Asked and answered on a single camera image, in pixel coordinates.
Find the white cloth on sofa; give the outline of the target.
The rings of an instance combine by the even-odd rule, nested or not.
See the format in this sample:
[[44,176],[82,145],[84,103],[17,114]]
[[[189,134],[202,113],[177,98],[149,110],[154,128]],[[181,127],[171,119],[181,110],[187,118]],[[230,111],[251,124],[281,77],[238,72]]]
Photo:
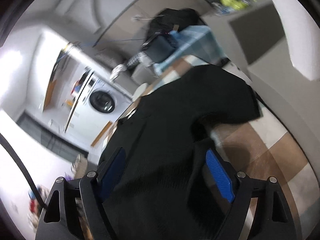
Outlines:
[[115,79],[120,75],[121,72],[127,71],[127,67],[124,64],[119,64],[115,68],[113,68],[110,74],[110,81],[114,82]]

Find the checkered plaid blanket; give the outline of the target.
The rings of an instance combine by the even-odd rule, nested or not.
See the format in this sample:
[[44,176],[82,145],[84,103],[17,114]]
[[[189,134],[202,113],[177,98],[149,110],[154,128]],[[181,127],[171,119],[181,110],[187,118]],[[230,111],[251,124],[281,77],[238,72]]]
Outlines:
[[[210,65],[196,59],[180,60],[165,71],[163,78],[147,88],[142,97],[158,88],[181,78],[191,68]],[[248,77],[234,64],[228,63],[219,67],[245,81]],[[302,214],[304,206],[298,203],[302,197],[289,182],[305,171],[312,173],[308,160],[300,146],[296,143],[280,121],[258,100],[259,117],[242,124],[217,124],[207,126],[208,136],[218,152],[226,158],[236,170],[246,172],[250,177],[265,179],[275,176],[283,188],[285,197],[293,215],[298,239],[304,239],[312,230],[311,222],[304,222]]]

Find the black storage bin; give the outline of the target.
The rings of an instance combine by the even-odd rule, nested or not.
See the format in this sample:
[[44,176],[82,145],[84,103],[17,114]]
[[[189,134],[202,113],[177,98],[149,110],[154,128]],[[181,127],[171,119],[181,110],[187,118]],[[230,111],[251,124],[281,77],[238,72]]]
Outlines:
[[141,51],[145,53],[153,63],[165,61],[178,47],[178,41],[169,33],[154,33],[142,45]]

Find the white washing machine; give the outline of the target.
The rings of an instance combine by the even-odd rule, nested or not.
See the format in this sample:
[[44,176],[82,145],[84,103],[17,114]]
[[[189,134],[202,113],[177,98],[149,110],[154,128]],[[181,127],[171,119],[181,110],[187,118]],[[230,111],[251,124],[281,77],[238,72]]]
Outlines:
[[128,95],[94,71],[87,71],[84,76],[86,78],[82,84],[78,85],[79,89],[74,89],[78,94],[73,101],[64,132],[71,128],[72,117],[76,116],[76,110],[80,109],[80,106],[94,113],[106,115],[115,112],[119,105],[128,106],[132,102]]

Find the black white patterned pillow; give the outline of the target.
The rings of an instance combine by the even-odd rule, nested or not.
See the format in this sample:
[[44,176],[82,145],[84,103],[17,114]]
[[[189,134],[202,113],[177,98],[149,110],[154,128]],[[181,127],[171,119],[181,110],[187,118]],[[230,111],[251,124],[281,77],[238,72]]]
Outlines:
[[126,63],[126,67],[128,70],[135,69],[141,63],[141,52],[133,55],[131,58],[128,59]]

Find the grey fabric box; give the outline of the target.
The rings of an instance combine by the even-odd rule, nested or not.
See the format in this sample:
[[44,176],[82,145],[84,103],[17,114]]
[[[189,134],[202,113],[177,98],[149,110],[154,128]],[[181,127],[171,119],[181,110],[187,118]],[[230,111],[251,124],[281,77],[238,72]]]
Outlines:
[[293,67],[273,3],[225,16],[211,10],[202,19],[222,52],[249,78],[253,89],[271,89],[283,95],[319,90],[318,80],[308,80]]

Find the black clothes pile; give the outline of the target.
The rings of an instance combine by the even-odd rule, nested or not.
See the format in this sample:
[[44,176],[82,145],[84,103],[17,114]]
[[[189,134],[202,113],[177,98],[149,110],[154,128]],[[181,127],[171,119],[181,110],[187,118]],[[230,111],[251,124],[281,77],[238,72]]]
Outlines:
[[169,33],[175,26],[178,32],[191,25],[206,25],[199,13],[191,8],[181,10],[166,8],[158,13],[148,25],[145,39],[148,40],[154,33],[163,31]]

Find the black knit garment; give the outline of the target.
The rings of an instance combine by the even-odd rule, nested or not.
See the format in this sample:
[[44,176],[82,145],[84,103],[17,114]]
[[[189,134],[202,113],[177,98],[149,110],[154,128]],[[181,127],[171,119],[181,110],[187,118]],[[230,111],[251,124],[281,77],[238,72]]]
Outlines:
[[119,147],[126,153],[121,180],[104,201],[118,238],[213,238],[225,214],[203,177],[206,152],[215,147],[206,128],[259,115],[252,88],[214,65],[191,68],[142,97],[100,157]]

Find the light blue checkered cloth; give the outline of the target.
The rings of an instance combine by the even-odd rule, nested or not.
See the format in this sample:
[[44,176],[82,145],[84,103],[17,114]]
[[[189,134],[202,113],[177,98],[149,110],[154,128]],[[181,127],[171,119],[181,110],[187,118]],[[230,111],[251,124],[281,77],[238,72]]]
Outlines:
[[154,63],[153,70],[160,76],[176,60],[187,55],[193,55],[211,64],[227,57],[209,26],[191,25],[178,33],[176,50],[163,62]]

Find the grey sofa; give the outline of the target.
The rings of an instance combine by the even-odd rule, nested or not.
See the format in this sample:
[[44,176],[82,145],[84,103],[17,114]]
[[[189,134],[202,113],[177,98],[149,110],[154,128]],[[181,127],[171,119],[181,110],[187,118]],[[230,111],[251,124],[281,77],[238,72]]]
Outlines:
[[[135,69],[127,69],[127,71],[121,72],[118,77],[124,74],[138,85],[142,85],[143,83],[150,85],[157,79],[157,75],[153,70],[152,60],[142,51],[141,53],[141,63]],[[128,61],[123,55],[112,49],[104,49],[97,52],[95,54],[95,59],[111,71],[119,64],[124,64],[126,66]]]

